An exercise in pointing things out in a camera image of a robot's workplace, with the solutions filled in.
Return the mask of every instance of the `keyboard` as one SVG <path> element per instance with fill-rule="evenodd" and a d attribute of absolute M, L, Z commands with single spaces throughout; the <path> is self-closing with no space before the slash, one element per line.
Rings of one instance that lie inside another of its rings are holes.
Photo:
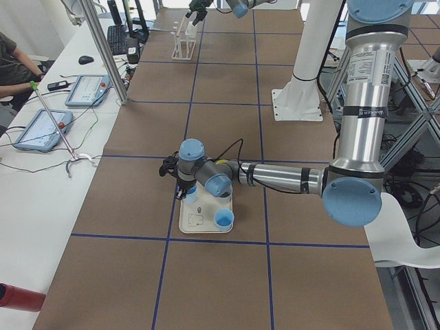
<path fill-rule="evenodd" d="M 107 29 L 107 42 L 109 43 L 112 55 L 126 54 L 127 45 L 125 38 L 125 25 L 111 25 Z"/>

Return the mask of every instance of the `gray shirt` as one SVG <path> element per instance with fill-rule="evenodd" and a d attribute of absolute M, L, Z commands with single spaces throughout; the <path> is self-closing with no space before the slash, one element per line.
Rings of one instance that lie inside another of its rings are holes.
<path fill-rule="evenodd" d="M 0 32 L 0 86 L 30 82 L 32 72 L 11 53 L 17 44 Z"/>

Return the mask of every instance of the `tablet screen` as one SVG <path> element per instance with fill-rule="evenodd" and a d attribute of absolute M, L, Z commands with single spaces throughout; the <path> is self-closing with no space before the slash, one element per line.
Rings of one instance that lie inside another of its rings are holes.
<path fill-rule="evenodd" d="M 65 116 L 65 113 L 63 112 L 53 111 L 52 114 L 54 115 L 56 122 L 60 122 Z M 51 121 L 47 112 L 42 111 L 32 123 L 31 127 L 27 129 L 26 134 L 16 143 L 29 144 L 32 146 L 45 146 L 49 143 L 55 132 L 57 132 L 57 130 L 54 123 Z"/>
<path fill-rule="evenodd" d="M 100 88 L 102 76 L 82 76 L 75 84 L 70 102 L 93 103 Z"/>

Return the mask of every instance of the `blue joint cap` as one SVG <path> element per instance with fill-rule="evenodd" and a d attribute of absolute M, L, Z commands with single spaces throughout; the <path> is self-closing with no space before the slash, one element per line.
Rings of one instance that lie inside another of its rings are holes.
<path fill-rule="evenodd" d="M 411 10 L 414 0 L 349 0 L 350 17 L 360 23 L 383 24 Z"/>
<path fill-rule="evenodd" d="M 188 162 L 193 162 L 205 155 L 204 144 L 197 139 L 187 139 L 183 141 L 179 149 L 179 158 Z"/>
<path fill-rule="evenodd" d="M 226 174 L 217 174 L 205 182 L 205 189 L 214 197 L 220 197 L 226 193 L 231 186 L 231 179 Z"/>
<path fill-rule="evenodd" d="M 240 19 L 248 13 L 248 10 L 249 8 L 244 3 L 240 3 L 239 5 L 236 5 L 232 11 L 235 16 Z"/>
<path fill-rule="evenodd" d="M 350 227 L 369 224 L 382 208 L 382 198 L 370 182 L 358 177 L 340 177 L 325 187 L 322 201 L 328 215 Z"/>

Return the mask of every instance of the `black object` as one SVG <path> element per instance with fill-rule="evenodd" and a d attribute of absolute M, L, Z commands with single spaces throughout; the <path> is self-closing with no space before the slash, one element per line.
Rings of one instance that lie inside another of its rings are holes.
<path fill-rule="evenodd" d="M 80 63 L 81 65 L 87 64 L 87 63 L 91 63 L 93 62 L 95 59 L 91 56 L 87 56 L 87 55 L 82 55 L 79 59 L 78 59 L 78 63 Z"/>
<path fill-rule="evenodd" d="M 125 38 L 127 33 L 125 32 L 124 25 L 111 25 L 107 29 L 107 42 L 109 43 L 112 55 L 121 55 L 127 52 Z"/>
<path fill-rule="evenodd" d="M 417 189 L 406 182 L 392 183 L 391 193 L 406 208 L 420 208 L 424 202 Z"/>
<path fill-rule="evenodd" d="M 142 26 L 141 30 L 133 29 L 133 19 L 131 18 L 131 14 L 130 14 L 129 0 L 122 0 L 122 4 L 124 5 L 126 25 L 129 28 L 130 37 L 137 38 L 141 43 L 145 43 L 146 40 L 149 38 L 150 32 L 148 27 L 146 26 L 144 12 L 142 11 L 142 6 L 140 4 L 140 1 L 135 0 L 135 4 L 137 8 L 137 14 L 139 15 L 140 25 Z"/>
<path fill-rule="evenodd" d="M 119 15 L 119 10 L 116 5 L 116 0 L 107 0 L 107 5 L 109 5 L 109 10 L 111 13 L 111 17 L 113 18 L 113 22 L 115 25 L 122 25 L 122 19 Z"/>
<path fill-rule="evenodd" d="M 197 16 L 192 24 L 195 26 L 198 22 L 203 21 L 208 11 L 207 7 L 211 6 L 213 0 L 192 0 L 189 11 L 186 13 L 186 18 L 189 19 L 193 12 L 197 12 Z"/>
<path fill-rule="evenodd" d="M 173 153 L 171 156 L 168 156 L 162 161 L 162 166 L 159 168 L 159 175 L 164 177 L 166 174 L 169 174 L 177 179 L 178 189 L 175 193 L 175 198 L 181 201 L 186 197 L 188 190 L 195 186 L 197 180 L 194 179 L 192 181 L 186 181 L 179 177 L 177 169 L 179 158 L 176 157 L 176 155 L 177 152 Z"/>
<path fill-rule="evenodd" d="M 70 84 L 67 82 L 67 80 L 63 80 L 63 81 L 57 81 L 57 82 L 53 82 L 51 84 L 47 85 L 47 89 L 50 91 L 56 91 L 57 89 L 63 89 L 68 87 Z"/>
<path fill-rule="evenodd" d="M 140 58 L 139 39 L 127 38 L 126 43 L 126 59 L 130 64 L 136 64 Z"/>

